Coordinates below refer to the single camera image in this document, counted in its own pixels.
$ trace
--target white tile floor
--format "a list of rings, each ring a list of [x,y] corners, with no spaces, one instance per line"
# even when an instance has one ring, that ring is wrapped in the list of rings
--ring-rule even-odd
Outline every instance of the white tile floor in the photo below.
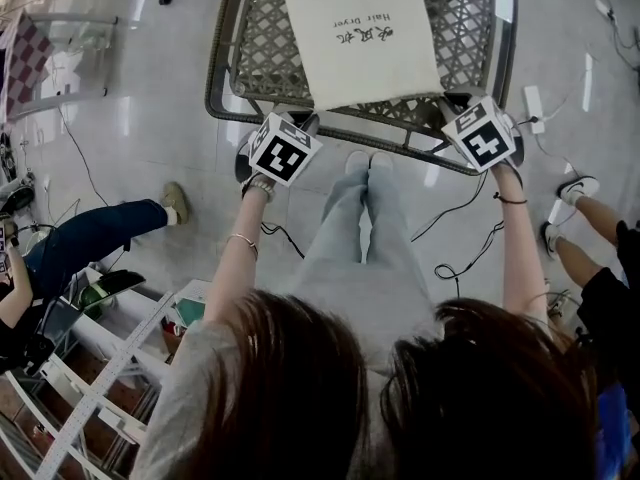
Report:
[[[622,33],[640,15],[640,0],[614,0]],[[547,111],[570,94],[557,117],[547,123],[544,146],[567,155],[578,169],[600,178],[602,200],[624,216],[638,210],[640,173],[640,97],[631,72],[616,56],[611,30],[597,14],[594,0],[520,0],[518,48],[508,109],[524,114],[521,88],[540,87]],[[178,181],[193,208],[185,228],[157,231],[136,241],[120,267],[139,271],[156,290],[178,289],[193,277],[210,279],[239,205],[233,178],[235,146],[247,125],[217,122],[206,112],[203,93],[211,39],[220,0],[46,0],[45,10],[114,13],[121,17],[114,47],[109,94],[64,108],[69,126],[87,157],[100,193],[111,203],[156,197],[163,182]],[[596,59],[591,110],[581,109],[581,76],[585,51]],[[637,52],[624,52],[638,61]],[[55,56],[56,82],[77,86],[77,76],[65,69],[74,56]],[[229,104],[244,104],[232,95]],[[323,119],[340,119],[324,116]],[[359,131],[371,131],[369,124]],[[23,138],[27,163],[38,179],[37,214],[49,220],[42,181],[48,176],[54,219],[77,198],[80,211],[98,206],[84,166],[57,111],[42,112],[17,123],[12,139]],[[325,146],[290,190],[279,189],[266,219],[285,225],[306,250],[320,223],[322,206],[340,176],[350,143],[322,138]],[[565,181],[566,163],[548,158],[526,138],[527,161],[522,169],[534,225],[552,212],[555,187]],[[20,155],[20,169],[25,164]],[[407,215],[413,232],[442,210],[465,201],[476,179],[404,158],[396,159],[402,197],[411,202]],[[438,280],[433,269],[441,262],[464,268],[477,253],[500,206],[491,199],[492,180],[470,207],[446,217],[415,244],[415,253],[435,300],[455,294],[452,282]],[[560,208],[557,221],[568,215]],[[597,261],[611,264],[614,252],[579,217],[563,228]],[[299,259],[281,236],[265,237],[258,265],[258,284],[276,288],[298,266]],[[498,302],[502,282],[502,237],[478,266],[461,279],[462,293]],[[557,264],[545,259],[553,288],[571,287]]]

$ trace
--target gray sweatpants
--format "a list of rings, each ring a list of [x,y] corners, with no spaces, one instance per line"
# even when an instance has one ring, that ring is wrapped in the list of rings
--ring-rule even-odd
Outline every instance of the gray sweatpants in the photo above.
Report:
[[[365,202],[373,226],[366,263],[405,272],[426,293],[424,277],[411,252],[400,194],[393,173],[385,167],[358,170],[333,186],[305,262],[329,259],[360,263],[359,224]]]

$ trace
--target shoe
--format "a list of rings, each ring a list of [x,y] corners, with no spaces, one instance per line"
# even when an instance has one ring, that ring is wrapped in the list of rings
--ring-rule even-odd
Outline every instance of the shoe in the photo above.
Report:
[[[364,151],[354,151],[347,157],[344,166],[345,174],[352,174],[356,171],[366,171],[369,169],[369,155]]]
[[[390,154],[378,151],[371,157],[371,167],[383,167],[393,171],[393,159]]]
[[[175,181],[170,181],[164,186],[160,205],[163,208],[173,208],[178,214],[178,224],[189,222],[189,209],[187,208],[187,198],[182,187]]]
[[[593,176],[581,176],[578,179],[560,185],[557,190],[558,197],[569,206],[575,206],[582,196],[591,197],[600,189],[600,182]]]
[[[549,256],[554,260],[558,259],[558,250],[556,249],[556,241],[560,237],[564,237],[558,226],[554,226],[551,222],[545,222],[540,228],[540,236],[544,241],[545,249]]]

